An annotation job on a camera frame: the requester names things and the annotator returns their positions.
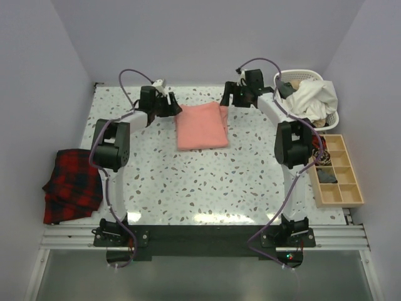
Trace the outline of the pink t shirt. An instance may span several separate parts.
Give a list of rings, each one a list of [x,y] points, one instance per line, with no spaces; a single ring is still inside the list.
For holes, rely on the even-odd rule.
[[[182,105],[175,116],[179,151],[219,149],[227,147],[228,108],[217,102],[202,105]]]

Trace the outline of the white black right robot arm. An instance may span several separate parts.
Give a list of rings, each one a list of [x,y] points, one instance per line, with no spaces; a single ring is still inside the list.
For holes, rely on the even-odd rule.
[[[312,155],[310,124],[292,117],[278,100],[278,92],[264,86],[261,70],[236,70],[239,79],[226,82],[220,105],[255,107],[276,126],[274,157],[281,165],[284,179],[282,208],[276,213],[281,224],[279,239],[286,246],[294,246],[301,239],[300,227],[309,224],[305,208],[305,175]]]

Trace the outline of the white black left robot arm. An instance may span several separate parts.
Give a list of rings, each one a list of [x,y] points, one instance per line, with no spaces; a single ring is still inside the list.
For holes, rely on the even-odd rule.
[[[162,86],[143,86],[140,98],[121,117],[96,122],[89,163],[102,173],[103,205],[107,219],[122,222],[127,217],[123,199],[124,168],[130,158],[131,134],[148,127],[156,117],[173,117],[182,109],[174,92]]]

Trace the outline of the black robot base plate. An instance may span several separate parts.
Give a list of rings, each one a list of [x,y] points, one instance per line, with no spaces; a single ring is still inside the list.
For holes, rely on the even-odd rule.
[[[316,246],[312,229],[284,236],[279,225],[156,226],[131,225],[102,220],[92,230],[93,245],[106,248],[108,263],[150,261],[157,256],[276,257],[285,263],[301,263],[303,250]]]

